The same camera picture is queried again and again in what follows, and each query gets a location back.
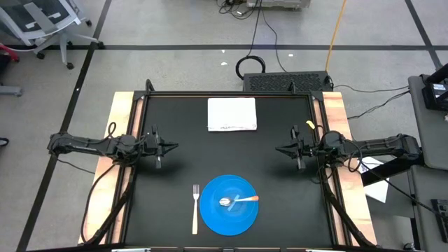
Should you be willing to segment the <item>black controller box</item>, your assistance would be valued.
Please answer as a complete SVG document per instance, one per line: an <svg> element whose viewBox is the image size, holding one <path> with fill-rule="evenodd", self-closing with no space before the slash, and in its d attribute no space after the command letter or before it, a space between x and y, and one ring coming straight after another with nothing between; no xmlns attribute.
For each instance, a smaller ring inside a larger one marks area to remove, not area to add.
<svg viewBox="0 0 448 252"><path fill-rule="evenodd" d="M440 229L442 240L448 243L448 200L431 199L433 209L437 212L436 220Z"/></svg>

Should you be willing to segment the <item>red curved bar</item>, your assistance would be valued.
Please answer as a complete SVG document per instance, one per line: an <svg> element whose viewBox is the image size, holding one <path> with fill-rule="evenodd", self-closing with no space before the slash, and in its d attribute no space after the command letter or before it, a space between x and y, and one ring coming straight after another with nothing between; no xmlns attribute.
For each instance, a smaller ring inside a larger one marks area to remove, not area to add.
<svg viewBox="0 0 448 252"><path fill-rule="evenodd" d="M11 48L5 46L2 43L0 43L0 50L5 51L14 62L20 61L19 56Z"/></svg>

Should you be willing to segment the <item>grey mesh office chair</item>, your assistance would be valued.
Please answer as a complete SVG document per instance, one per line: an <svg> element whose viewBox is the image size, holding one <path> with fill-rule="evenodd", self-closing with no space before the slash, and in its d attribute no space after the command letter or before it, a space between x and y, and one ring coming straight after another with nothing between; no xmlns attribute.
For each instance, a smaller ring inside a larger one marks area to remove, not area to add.
<svg viewBox="0 0 448 252"><path fill-rule="evenodd" d="M78 0L0 0L0 23L40 60L45 58L43 50L59 45L62 63L68 69L73 64L67 61L67 46L72 39L82 39L103 48L102 41L70 30L72 25L92 26Z"/></svg>

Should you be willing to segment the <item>white folded napkin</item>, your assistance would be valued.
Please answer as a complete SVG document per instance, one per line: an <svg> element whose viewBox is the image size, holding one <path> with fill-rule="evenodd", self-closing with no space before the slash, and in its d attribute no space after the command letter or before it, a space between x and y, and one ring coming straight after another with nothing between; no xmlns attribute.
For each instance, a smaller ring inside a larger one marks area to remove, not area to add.
<svg viewBox="0 0 448 252"><path fill-rule="evenodd" d="M208 99L207 129L209 132L256 131L257 127L255 98Z"/></svg>

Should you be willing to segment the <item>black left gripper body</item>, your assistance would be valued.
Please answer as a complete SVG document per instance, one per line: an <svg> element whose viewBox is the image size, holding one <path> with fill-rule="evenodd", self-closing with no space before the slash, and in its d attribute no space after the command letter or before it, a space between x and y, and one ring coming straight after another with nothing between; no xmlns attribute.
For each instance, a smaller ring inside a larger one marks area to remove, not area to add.
<svg viewBox="0 0 448 252"><path fill-rule="evenodd" d="M162 168L162 147L160 145L161 138L158 132L157 125L151 127L151 134L146 136L146 141L143 146L143 154L145 156L155 156L155 167Z"/></svg>

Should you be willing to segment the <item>grey side table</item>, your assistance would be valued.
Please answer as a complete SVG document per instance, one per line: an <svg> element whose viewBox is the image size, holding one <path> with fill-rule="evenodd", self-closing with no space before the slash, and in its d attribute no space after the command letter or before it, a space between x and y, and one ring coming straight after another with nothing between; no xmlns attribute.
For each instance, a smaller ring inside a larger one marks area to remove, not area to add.
<svg viewBox="0 0 448 252"><path fill-rule="evenodd" d="M424 161L423 165L411 168L412 180L417 200L431 207L432 200L448 200L448 122L445 121L448 112L426 108L422 77L411 76L408 83ZM421 249L448 252L448 243L442 240L436 215L419 205L416 209Z"/></svg>

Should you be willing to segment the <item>spoon with orange handle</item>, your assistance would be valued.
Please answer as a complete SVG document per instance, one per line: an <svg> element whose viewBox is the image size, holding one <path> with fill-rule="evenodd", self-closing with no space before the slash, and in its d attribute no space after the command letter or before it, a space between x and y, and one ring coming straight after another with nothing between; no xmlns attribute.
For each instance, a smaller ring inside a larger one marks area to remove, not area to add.
<svg viewBox="0 0 448 252"><path fill-rule="evenodd" d="M234 202L257 202L259 200L259 196L255 195L252 197L239 198L239 199L230 199L229 197L223 197L219 200L219 204L222 207L229 207Z"/></svg>

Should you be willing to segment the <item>fork with cream handle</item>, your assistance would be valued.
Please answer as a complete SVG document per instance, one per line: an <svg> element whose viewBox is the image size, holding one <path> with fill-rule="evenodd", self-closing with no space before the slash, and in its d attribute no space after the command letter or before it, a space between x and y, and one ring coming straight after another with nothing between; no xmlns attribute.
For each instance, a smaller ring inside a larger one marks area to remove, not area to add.
<svg viewBox="0 0 448 252"><path fill-rule="evenodd" d="M193 217L192 217L192 234L196 235L198 231L198 213L197 213L197 202L200 197L200 185L194 184L192 187L192 196L194 199L194 207L193 207Z"/></svg>

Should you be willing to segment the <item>white floor device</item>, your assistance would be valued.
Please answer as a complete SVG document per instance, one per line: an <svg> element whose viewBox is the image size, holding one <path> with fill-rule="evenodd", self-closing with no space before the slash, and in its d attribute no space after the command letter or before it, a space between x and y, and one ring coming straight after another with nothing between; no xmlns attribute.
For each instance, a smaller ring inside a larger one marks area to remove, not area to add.
<svg viewBox="0 0 448 252"><path fill-rule="evenodd" d="M249 8L262 6L263 8L301 9L308 8L311 4L311 0L245 0L245 2Z"/></svg>

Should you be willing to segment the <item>grey flat foot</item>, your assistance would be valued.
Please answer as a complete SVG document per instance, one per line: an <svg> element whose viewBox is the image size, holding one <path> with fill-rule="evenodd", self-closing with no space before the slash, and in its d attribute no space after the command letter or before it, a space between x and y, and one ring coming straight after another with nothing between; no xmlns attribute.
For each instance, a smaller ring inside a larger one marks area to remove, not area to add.
<svg viewBox="0 0 448 252"><path fill-rule="evenodd" d="M9 86L0 84L0 95L22 96L22 88L18 86Z"/></svg>

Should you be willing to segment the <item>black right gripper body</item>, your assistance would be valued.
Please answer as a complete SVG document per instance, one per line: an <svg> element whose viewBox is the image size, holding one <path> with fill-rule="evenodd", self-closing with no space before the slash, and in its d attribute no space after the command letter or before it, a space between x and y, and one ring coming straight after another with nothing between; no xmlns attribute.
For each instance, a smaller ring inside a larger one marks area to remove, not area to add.
<svg viewBox="0 0 448 252"><path fill-rule="evenodd" d="M293 126L293 143L295 144L295 159L297 160L297 170L304 171L306 168L306 164L303 160L303 157L314 157L316 155L316 149L314 146L306 145L304 139L300 138L300 131L297 125Z"/></svg>

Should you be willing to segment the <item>black computer case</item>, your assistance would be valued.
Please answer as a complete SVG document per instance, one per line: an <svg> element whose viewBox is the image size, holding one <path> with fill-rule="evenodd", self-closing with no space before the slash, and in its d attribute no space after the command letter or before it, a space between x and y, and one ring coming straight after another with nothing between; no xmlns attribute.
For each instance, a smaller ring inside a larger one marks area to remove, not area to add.
<svg viewBox="0 0 448 252"><path fill-rule="evenodd" d="M247 73L243 90L249 92L332 92L333 81L326 71Z"/></svg>

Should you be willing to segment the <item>blue round plate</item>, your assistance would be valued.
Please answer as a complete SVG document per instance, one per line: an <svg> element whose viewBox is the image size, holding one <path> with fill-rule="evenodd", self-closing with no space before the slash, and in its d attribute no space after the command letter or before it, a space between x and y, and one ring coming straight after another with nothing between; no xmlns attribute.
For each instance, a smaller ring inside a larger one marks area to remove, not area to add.
<svg viewBox="0 0 448 252"><path fill-rule="evenodd" d="M236 236L247 231L255 223L259 203L234 202L221 206L223 197L239 199L257 195L255 188L237 175L226 174L212 179L202 191L199 211L205 225L223 236Z"/></svg>

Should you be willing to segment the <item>black box with label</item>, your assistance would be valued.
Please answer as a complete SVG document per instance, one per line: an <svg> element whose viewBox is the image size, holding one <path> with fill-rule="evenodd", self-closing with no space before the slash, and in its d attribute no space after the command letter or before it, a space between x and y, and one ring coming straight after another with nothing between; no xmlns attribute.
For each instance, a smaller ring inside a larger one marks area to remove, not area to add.
<svg viewBox="0 0 448 252"><path fill-rule="evenodd" d="M422 89L423 100L427 109L436 111L448 111L448 63L436 72L421 75L424 87Z"/></svg>

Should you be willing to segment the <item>white paper sheet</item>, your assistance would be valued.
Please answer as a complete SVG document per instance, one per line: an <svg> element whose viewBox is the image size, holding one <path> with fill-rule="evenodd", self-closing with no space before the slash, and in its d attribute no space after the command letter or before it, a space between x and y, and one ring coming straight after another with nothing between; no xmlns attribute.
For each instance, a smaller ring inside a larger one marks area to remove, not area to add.
<svg viewBox="0 0 448 252"><path fill-rule="evenodd" d="M360 166L360 172L362 174L364 174L364 173L370 174L371 169L374 169L382 164L383 164L383 162L376 160L373 157L364 157L362 159L362 164ZM378 202L381 202L381 203L386 202L386 196L387 196L388 189L389 189L389 184L382 179L380 179L376 183L372 183L370 185L364 186L365 194L368 197L371 197L372 199L377 200Z"/></svg>

